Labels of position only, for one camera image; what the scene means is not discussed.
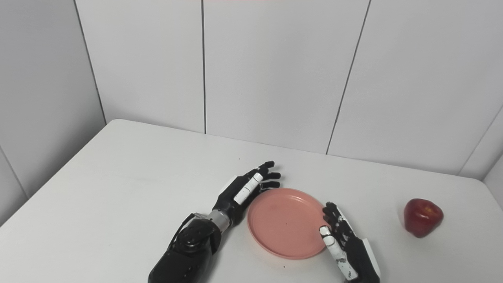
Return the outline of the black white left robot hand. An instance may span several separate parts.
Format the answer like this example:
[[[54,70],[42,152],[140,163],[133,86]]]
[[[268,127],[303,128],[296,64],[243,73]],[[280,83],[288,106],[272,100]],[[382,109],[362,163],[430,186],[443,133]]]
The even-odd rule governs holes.
[[[244,218],[244,212],[261,193],[280,188],[279,172],[271,172],[274,161],[267,161],[244,175],[235,177],[217,198],[213,211],[228,218],[229,227],[236,226]]]

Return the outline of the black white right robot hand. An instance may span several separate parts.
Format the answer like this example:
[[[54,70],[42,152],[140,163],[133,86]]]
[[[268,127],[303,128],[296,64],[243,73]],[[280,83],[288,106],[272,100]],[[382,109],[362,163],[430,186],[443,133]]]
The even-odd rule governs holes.
[[[327,202],[322,212],[326,225],[319,228],[319,233],[344,282],[379,283],[381,272],[368,239],[361,239],[354,233],[333,202]]]

